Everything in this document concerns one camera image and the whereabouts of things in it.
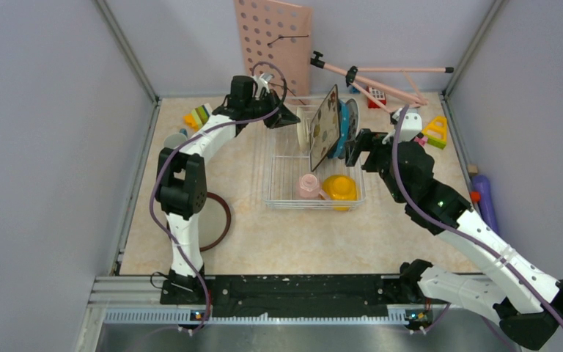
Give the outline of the round white patterned plate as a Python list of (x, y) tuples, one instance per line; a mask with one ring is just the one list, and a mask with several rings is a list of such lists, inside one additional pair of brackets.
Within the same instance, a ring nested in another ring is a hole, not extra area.
[(354, 137), (357, 134), (357, 130), (358, 130), (358, 122), (359, 122), (359, 110), (358, 110), (358, 104), (356, 102), (355, 99), (351, 98), (349, 100), (347, 100), (346, 102), (344, 102), (346, 104), (346, 106), (348, 107), (349, 113), (350, 113), (350, 122), (349, 122), (349, 129), (348, 129), (348, 140), (352, 140), (354, 139)]

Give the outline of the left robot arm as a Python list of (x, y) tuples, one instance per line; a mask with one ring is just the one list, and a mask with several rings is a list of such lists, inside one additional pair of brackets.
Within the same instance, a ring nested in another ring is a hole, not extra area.
[(285, 106), (285, 96), (270, 89), (272, 78), (270, 73), (234, 76), (230, 93), (210, 111), (206, 123), (190, 139), (159, 155), (152, 195), (166, 216), (173, 245), (168, 280), (188, 303), (201, 301), (206, 291), (199, 247), (199, 213), (207, 200), (206, 163), (251, 122), (264, 122), (269, 129), (300, 122)]

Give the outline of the cream bowl with brown rim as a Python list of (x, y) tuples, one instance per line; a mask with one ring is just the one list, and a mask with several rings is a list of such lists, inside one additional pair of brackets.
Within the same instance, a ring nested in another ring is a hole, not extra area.
[(296, 125), (298, 146), (304, 155), (310, 154), (312, 150), (311, 125), (315, 115), (315, 110), (308, 110), (304, 106), (299, 106), (296, 111), (296, 116), (300, 119), (300, 122)]

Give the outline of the yellow ribbed bowl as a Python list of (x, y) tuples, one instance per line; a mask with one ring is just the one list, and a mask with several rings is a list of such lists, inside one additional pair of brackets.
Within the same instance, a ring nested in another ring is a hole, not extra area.
[(353, 178), (346, 175), (332, 175), (323, 182), (323, 190), (333, 201), (356, 201), (357, 185)]

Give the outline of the square floral plate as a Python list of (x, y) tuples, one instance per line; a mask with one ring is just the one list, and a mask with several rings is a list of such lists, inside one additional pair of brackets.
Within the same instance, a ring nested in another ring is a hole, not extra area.
[(310, 122), (309, 165), (311, 172), (315, 172), (339, 140), (338, 97), (338, 85), (335, 84), (323, 99)]

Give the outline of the teal polka dot plate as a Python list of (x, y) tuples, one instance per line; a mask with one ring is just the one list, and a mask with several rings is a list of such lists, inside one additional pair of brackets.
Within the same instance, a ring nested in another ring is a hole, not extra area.
[(328, 153), (329, 159), (344, 158), (345, 143), (348, 138), (350, 113), (348, 107), (342, 100), (338, 100), (339, 105), (339, 139)]

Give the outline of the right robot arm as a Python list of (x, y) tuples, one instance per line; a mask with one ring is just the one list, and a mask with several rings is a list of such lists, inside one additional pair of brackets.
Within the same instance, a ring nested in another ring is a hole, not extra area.
[(537, 351), (563, 330), (563, 279), (530, 263), (487, 224), (472, 204), (435, 178), (434, 158), (417, 142), (420, 117), (406, 108), (391, 114), (394, 130), (361, 129), (345, 144), (352, 166), (375, 172), (411, 221), (455, 247), (485, 276), (454, 274), (426, 260), (403, 263), (400, 291), (410, 302), (445, 301), (496, 324), (519, 346)]

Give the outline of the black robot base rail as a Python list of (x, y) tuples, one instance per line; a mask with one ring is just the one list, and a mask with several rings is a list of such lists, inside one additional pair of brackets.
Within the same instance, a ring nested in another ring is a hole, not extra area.
[(380, 318), (395, 304), (428, 308), (436, 299), (391, 275), (218, 275), (204, 284), (166, 279), (160, 303), (210, 304), (214, 318)]

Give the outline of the pink mug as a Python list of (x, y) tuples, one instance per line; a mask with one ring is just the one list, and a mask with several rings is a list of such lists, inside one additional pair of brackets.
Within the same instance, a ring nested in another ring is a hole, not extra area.
[(329, 195), (323, 190), (323, 187), (316, 175), (311, 173), (299, 177), (296, 192), (300, 199), (307, 200), (330, 200)]

